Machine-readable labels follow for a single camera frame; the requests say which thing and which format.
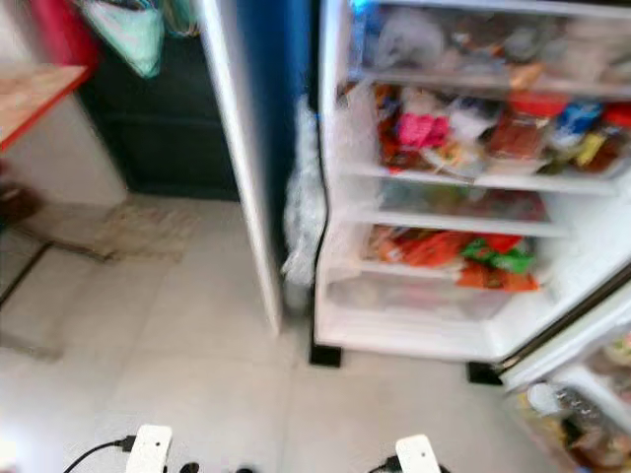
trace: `white floor tile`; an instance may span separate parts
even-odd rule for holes
[[[394,453],[397,439],[415,434],[429,436],[454,473],[553,471],[501,411],[501,399],[499,388],[466,384],[458,365],[297,370],[281,471],[366,472]]]
[[[0,352],[0,432],[16,444],[20,471],[63,471],[82,453],[111,396],[124,357],[86,347],[47,364]]]
[[[170,264],[104,264],[91,275],[63,317],[64,341],[130,349],[138,341]]]
[[[39,243],[12,230],[0,233],[0,294],[39,249]]]
[[[227,203],[206,210],[213,208],[217,219],[202,213],[190,251],[165,278],[140,345],[289,366],[297,336],[293,331],[271,336],[241,209]],[[241,222],[240,231],[231,229],[235,222]]]
[[[339,371],[310,367],[306,323],[270,334],[239,205],[165,205],[200,215],[180,263],[52,251],[3,309],[3,329],[68,342],[53,365],[0,351],[0,434],[21,471],[58,473],[145,423],[174,429],[172,472],[365,473],[418,433],[453,473],[553,471],[499,407],[502,390],[467,384],[463,366],[346,353]],[[104,451],[76,471],[125,461]]]
[[[0,329],[37,343],[56,343],[60,318],[98,269],[99,263],[86,257],[49,250],[2,307]]]
[[[277,471],[289,372],[207,357],[136,354],[100,420],[95,442],[133,434],[142,424],[174,430],[170,471],[197,461],[201,471],[242,464]],[[94,465],[115,471],[120,455]]]

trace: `white wall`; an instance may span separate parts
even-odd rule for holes
[[[0,0],[0,61],[46,62],[28,8],[26,1]],[[110,206],[126,197],[105,147],[74,97],[54,107],[3,157],[53,202]]]

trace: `orange package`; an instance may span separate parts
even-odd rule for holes
[[[467,261],[456,284],[463,288],[494,289],[508,293],[539,290],[539,285],[529,274],[509,273],[474,261]]]
[[[471,240],[461,232],[438,232],[413,241],[403,248],[403,261],[410,266],[436,268],[459,257],[462,248]]]

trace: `crisper drawer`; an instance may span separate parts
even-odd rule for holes
[[[453,281],[378,274],[336,278],[326,288],[327,298],[346,308],[409,312],[442,320],[484,320],[510,298],[508,293],[455,286]]]
[[[351,78],[631,96],[631,9],[578,2],[384,3],[351,2]]]

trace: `doormat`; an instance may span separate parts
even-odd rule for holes
[[[117,261],[180,261],[198,222],[188,210],[123,204],[102,223],[91,247]]]

